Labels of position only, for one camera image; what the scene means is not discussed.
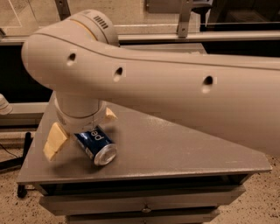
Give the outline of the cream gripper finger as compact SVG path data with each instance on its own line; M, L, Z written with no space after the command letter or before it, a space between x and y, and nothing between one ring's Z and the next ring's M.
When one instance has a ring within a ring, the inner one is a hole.
M49 131L48 137L45 142L43 152L45 157L52 161L56 154L61 150L63 144L68 140L69 135L58 123L54 122Z
M114 114L114 112L110 108L106 108L106 114L104 120L109 122L114 122L117 120L117 116Z

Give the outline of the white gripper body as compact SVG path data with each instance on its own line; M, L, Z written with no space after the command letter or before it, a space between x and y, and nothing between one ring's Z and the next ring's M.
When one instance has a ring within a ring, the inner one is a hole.
M57 117L67 133L93 130L106 115L105 101L56 92L54 105Z

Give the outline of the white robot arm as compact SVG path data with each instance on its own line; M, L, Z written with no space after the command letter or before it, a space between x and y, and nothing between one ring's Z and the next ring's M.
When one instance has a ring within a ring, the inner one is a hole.
M34 32L21 57L28 74L54 91L70 133L92 130L113 102L280 154L280 59L125 49L97 10Z

